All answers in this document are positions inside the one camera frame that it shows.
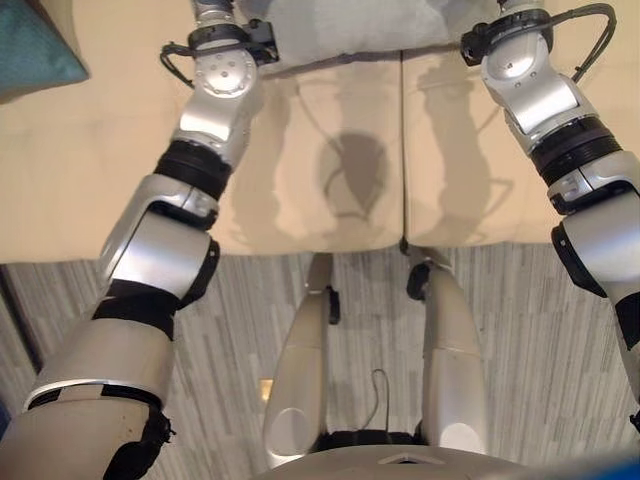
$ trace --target black strap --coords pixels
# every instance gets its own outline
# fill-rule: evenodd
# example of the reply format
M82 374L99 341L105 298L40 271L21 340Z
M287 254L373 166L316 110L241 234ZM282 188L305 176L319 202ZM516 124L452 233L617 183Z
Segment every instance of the black strap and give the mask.
M616 314L627 350L631 350L640 342L640 292L620 300L616 304Z
M114 280L92 320L118 318L151 325L173 341L173 315L180 300L169 292L128 280Z
M640 410L638 410L638 413L636 413L635 415L631 415L629 417L629 421L631 422L631 425L636 427L638 433L640 433Z

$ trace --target beige cushion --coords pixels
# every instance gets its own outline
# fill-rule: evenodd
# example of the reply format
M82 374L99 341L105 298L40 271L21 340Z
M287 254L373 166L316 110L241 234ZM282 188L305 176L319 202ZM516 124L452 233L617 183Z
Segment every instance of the beige cushion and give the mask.
M547 1L560 13L587 1ZM580 87L627 150L640 152L640 3L610 2L618 29ZM558 27L554 65L571 75L600 34L597 17ZM479 77L457 52L405 59L406 225L417 245L547 242L559 217L546 186Z
M0 262L98 256L190 94L158 62L194 27L187 0L75 1L73 19L91 79L0 105ZM266 81L214 238L239 254L396 243L400 128L397 54Z

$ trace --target floor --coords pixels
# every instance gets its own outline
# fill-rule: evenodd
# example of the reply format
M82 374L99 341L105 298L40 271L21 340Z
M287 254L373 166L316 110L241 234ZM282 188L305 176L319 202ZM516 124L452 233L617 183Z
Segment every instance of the floor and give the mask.
M575 288L549 245L502 244L446 252L465 288L485 352L490 453L548 463L637 441L606 301ZM266 468L260 448L270 378L310 255L226 257L204 299L179 313L167 414L178 434L149 479L247 479ZM9 267L45 357L91 309L89 262ZM390 426L420 417L424 306L404 293L396 248L335 256L342 322L330 334L330 428L359 428L373 406L370 372L391 384ZM20 408L34 373L0 304L0 398ZM372 427L382 427L383 411Z

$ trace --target black cable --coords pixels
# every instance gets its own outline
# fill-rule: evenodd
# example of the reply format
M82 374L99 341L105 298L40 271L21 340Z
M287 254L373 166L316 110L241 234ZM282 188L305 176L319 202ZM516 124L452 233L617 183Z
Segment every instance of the black cable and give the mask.
M560 13L558 15L554 15L549 19L548 22L541 25L532 25L531 27L526 27L521 30L517 30L514 32L507 33L501 36L497 43L501 43L509 38L513 38L515 36L522 35L523 33L528 32L538 32L541 30L546 30L548 28L553 28L556 25L560 25L561 23L566 22L567 20L572 20L574 18L586 17L590 15L605 15L608 18L607 25L605 26L600 38L589 52L589 55L584 59L582 64L575 67L576 73L573 74L571 80L575 83L578 83L580 79L584 76L584 74L589 70L589 68L596 62L598 57L604 52L604 50L609 45L609 42L613 38L613 34L616 30L617 20L616 20L616 12L611 5L606 3L594 3L591 5L585 5L584 7L574 8L572 10L567 10L564 13Z
M213 47L213 48L203 48L199 50L192 50L191 48L185 45L178 45L177 43L170 42L167 45L162 47L160 52L160 63L164 65L164 67L169 70L169 72L175 76L178 80L184 83L189 88L194 88L193 81L189 80L178 67L174 65L174 63L169 58L171 55L178 55L181 57L192 57L198 58L204 55L213 55L216 53L224 53L230 52L232 50L241 50L245 49L248 51L262 51L266 52L269 56L277 57L277 55L270 50L268 47L264 46L261 43L257 42L238 42L233 43L231 45L223 45L221 47Z
M385 388L387 391L387 412L385 414L384 429L386 432L388 432L389 431L389 377L387 376L387 372L385 372L382 368L376 368L371 372L371 384L373 385L373 391L375 392L376 401L373 405L373 409L371 410L371 413L367 417L367 421L364 422L364 425L362 426L361 430L365 430L369 426L369 424L371 423L371 420L373 420L373 417L375 417L376 413L378 413L378 407L380 406L380 391L378 390L378 385L376 384L376 373L382 374L382 377L384 378L384 382L385 382Z

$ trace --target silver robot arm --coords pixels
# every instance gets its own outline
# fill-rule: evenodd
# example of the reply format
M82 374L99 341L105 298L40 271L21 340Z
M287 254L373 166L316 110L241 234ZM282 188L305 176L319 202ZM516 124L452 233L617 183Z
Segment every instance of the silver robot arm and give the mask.
M551 203L566 215L552 240L573 282L614 306L620 352L640 402L640 163L621 149L576 86L589 64L570 79L549 62L557 19L608 15L608 31L598 41L606 46L615 14L598 4L550 17L536 0L499 3L497 21L463 37L463 58L481 63L489 93L547 183Z
M3 479L136 479L170 438L173 316L215 271L207 230L259 107L259 45L231 2L194 8L193 96L105 244L105 297L47 362L0 444ZM260 23L248 28L264 32Z

